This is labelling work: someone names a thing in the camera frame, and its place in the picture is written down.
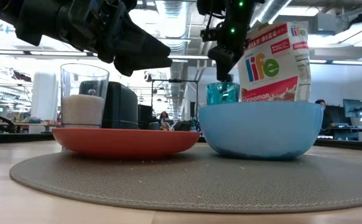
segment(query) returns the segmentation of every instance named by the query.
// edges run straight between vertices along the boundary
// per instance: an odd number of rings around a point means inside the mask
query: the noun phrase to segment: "desk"
[[[7,123],[0,123],[0,125],[8,126]],[[45,127],[45,130],[44,130],[45,133],[49,133],[50,128],[59,128],[59,127],[61,127],[60,124],[48,124],[48,123],[40,123],[40,124],[37,124],[37,123],[14,123],[14,125],[17,127],[17,133],[20,133],[21,127],[43,126],[43,127]]]
[[[320,135],[333,136],[333,139],[358,141],[360,132],[362,132],[362,128],[328,128],[328,131],[321,131]]]
[[[55,141],[0,144],[0,223],[12,224],[362,224],[362,207],[330,212],[231,215],[137,210],[78,202],[13,182],[9,169],[35,156],[60,152]],[[313,147],[307,154],[362,164],[362,151]]]

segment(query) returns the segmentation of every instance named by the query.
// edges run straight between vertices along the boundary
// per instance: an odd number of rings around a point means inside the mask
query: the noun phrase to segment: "drinking glass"
[[[240,85],[236,83],[212,83],[206,86],[207,105],[236,103],[239,101]]]
[[[61,115],[64,128],[100,128],[109,72],[79,63],[61,66]]]

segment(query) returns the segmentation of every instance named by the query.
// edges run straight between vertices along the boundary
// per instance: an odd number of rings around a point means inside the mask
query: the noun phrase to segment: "orange plate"
[[[190,149],[200,133],[133,129],[55,128],[55,140],[86,156],[145,159],[169,156]]]

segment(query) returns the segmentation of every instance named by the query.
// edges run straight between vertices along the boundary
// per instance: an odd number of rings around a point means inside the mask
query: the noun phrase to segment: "blue bowl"
[[[199,118],[207,143],[224,156],[287,160],[313,146],[323,108],[291,101],[225,103],[200,108]]]

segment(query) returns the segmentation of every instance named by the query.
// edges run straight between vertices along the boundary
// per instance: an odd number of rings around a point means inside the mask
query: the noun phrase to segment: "woven placemat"
[[[127,208],[281,213],[362,206],[362,165],[316,156],[249,161],[194,147],[163,160],[97,161],[61,152],[16,164],[10,176],[48,194]]]

